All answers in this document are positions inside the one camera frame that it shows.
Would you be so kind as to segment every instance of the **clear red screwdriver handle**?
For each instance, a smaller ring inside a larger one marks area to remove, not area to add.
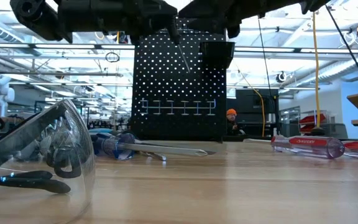
[[[341,157],[345,152],[343,143],[331,137],[316,136],[274,136],[272,139],[274,151],[290,151],[304,156],[322,157],[335,159]]]

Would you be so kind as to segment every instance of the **white robot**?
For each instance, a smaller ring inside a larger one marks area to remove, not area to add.
[[[15,91],[9,87],[11,78],[0,75],[0,117],[5,117],[7,111],[7,103],[15,100]]]

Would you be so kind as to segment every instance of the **black pegboard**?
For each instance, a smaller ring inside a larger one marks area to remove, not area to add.
[[[188,30],[178,20],[180,47],[162,30],[135,48],[131,129],[141,139],[219,139],[226,134],[226,68],[206,65],[200,42],[225,35]]]

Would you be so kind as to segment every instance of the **orange hat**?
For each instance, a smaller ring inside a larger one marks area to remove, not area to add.
[[[227,116],[227,115],[230,115],[230,114],[237,115],[237,112],[235,111],[235,109],[229,109],[229,110],[226,112],[226,116]]]

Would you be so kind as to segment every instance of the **blue wall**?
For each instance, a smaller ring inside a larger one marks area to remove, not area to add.
[[[358,72],[351,73],[345,78],[358,77]],[[358,119],[358,109],[347,99],[349,95],[358,94],[358,81],[342,82],[342,117],[346,125],[347,135],[351,139],[358,139],[358,127],[352,125],[352,120]]]

